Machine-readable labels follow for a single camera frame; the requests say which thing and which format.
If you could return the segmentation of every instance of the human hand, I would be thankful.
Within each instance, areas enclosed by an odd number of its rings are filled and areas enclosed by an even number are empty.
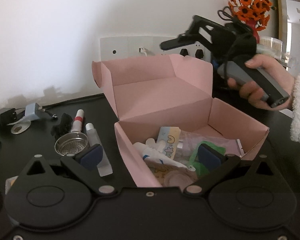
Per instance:
[[[266,102],[261,101],[265,92],[255,81],[239,86],[233,78],[229,78],[228,85],[230,88],[239,90],[240,97],[247,99],[249,103],[256,108],[272,111],[278,111],[286,108],[292,109],[294,77],[289,74],[278,61],[276,61],[273,57],[258,54],[245,64],[248,68],[262,67],[290,95],[290,98],[284,104],[271,108]]]

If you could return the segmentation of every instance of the green object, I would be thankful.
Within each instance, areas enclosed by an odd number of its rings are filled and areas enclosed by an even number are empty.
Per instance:
[[[196,172],[198,178],[209,173],[209,170],[202,163],[199,163],[195,160],[198,155],[199,146],[202,145],[203,143],[205,143],[206,145],[208,145],[209,147],[216,150],[218,153],[220,153],[222,155],[225,155],[225,153],[226,153],[226,148],[219,147],[212,142],[202,141],[202,142],[198,143],[198,145],[194,149],[194,151],[189,159],[188,165],[187,165],[188,167],[190,165],[194,166],[195,172]]]

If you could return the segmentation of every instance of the box lid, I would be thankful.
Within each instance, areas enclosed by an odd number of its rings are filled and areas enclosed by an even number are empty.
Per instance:
[[[178,54],[92,63],[94,80],[120,120],[211,97],[212,71],[210,63]]]

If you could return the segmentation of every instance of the fingernail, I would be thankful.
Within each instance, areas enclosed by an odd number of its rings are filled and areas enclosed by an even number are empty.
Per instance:
[[[246,65],[252,65],[253,62],[254,62],[254,60],[253,60],[253,59],[250,59],[250,60],[248,60],[248,61],[246,62]]]

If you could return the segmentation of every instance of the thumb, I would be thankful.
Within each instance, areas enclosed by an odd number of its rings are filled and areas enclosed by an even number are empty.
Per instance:
[[[276,64],[277,61],[273,57],[263,54],[257,54],[245,63],[248,68],[263,67],[264,69],[270,69]]]

